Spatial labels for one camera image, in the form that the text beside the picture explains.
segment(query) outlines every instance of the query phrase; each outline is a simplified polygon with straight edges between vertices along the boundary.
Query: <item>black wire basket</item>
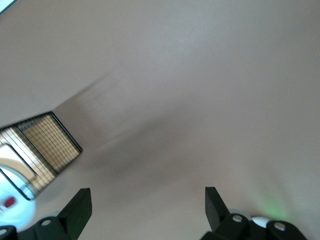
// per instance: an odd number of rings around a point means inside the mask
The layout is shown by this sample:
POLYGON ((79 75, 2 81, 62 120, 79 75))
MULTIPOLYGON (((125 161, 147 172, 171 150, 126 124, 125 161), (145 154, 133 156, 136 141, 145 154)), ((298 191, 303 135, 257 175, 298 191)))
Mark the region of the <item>black wire basket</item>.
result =
POLYGON ((0 173, 27 200, 36 198, 81 152, 52 111, 0 129, 0 173))

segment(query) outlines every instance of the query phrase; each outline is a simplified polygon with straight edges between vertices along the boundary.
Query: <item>silver screw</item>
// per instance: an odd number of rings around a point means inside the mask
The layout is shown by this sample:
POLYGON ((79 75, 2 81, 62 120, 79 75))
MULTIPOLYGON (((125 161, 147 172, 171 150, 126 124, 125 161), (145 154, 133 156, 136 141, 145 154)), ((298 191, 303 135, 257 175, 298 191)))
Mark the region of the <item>silver screw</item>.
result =
POLYGON ((47 220, 44 220, 42 223, 41 223, 41 226, 47 226, 51 223, 51 220, 50 219, 47 219, 47 220))
POLYGON ((286 230, 286 225, 284 225, 283 223, 281 222, 275 222, 274 223, 274 227, 280 231, 284 231, 286 230))
POLYGON ((237 222, 237 223, 241 223, 242 222, 242 217, 239 215, 234 215, 232 217, 233 221, 237 222))
POLYGON ((0 230, 0 236, 5 234, 8 230, 6 228, 0 230))

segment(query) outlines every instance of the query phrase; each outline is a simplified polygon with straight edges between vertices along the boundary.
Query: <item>red object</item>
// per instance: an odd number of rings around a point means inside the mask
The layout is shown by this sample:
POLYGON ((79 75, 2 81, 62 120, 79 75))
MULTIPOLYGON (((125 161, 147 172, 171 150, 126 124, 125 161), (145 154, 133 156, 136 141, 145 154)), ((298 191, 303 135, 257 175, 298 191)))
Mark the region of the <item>red object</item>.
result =
POLYGON ((4 206, 6 208, 10 208, 12 205, 14 205, 16 203, 16 199, 12 196, 12 197, 9 197, 5 202, 4 202, 4 206))

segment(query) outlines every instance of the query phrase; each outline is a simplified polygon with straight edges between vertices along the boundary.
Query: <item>metal grid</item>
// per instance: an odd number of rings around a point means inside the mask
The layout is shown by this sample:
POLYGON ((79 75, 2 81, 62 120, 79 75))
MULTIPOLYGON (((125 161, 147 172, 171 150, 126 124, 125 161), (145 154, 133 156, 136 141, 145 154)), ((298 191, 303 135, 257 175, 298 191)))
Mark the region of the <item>metal grid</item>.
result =
POLYGON ((0 165, 0 173, 28 200, 35 198, 82 152, 53 112, 1 128, 0 147, 0 158, 9 155, 32 171, 34 176, 24 186, 17 186, 0 165), (25 188, 32 190, 33 197, 24 193, 25 188))

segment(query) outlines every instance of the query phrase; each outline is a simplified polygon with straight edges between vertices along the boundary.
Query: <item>gray surface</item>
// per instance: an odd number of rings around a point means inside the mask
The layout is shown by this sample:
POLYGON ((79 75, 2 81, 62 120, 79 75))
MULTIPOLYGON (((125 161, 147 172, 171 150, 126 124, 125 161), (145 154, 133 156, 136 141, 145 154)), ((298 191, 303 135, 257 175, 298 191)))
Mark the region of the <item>gray surface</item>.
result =
POLYGON ((193 240, 215 186, 318 239, 319 16, 319 1, 19 1, 0 16, 0 123, 59 105, 84 148, 36 217, 90 187, 81 240, 193 240))

